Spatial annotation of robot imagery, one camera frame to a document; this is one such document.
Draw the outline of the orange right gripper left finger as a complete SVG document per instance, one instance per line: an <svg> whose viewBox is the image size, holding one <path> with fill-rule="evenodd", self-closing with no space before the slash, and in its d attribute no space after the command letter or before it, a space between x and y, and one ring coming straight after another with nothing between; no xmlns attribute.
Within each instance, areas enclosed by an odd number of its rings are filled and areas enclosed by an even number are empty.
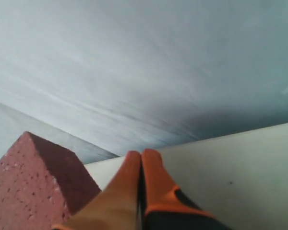
<svg viewBox="0 0 288 230"><path fill-rule="evenodd" d="M106 188L54 230L135 230L141 155L129 151Z"/></svg>

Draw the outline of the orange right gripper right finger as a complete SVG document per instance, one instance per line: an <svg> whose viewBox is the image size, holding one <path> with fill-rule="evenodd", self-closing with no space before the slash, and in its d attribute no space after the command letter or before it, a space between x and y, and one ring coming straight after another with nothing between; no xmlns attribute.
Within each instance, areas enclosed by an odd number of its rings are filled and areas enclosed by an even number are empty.
<svg viewBox="0 0 288 230"><path fill-rule="evenodd" d="M142 153L145 188L143 228L145 230L212 230L214 218L200 208L182 203L176 196L180 187L163 166L154 149Z"/></svg>

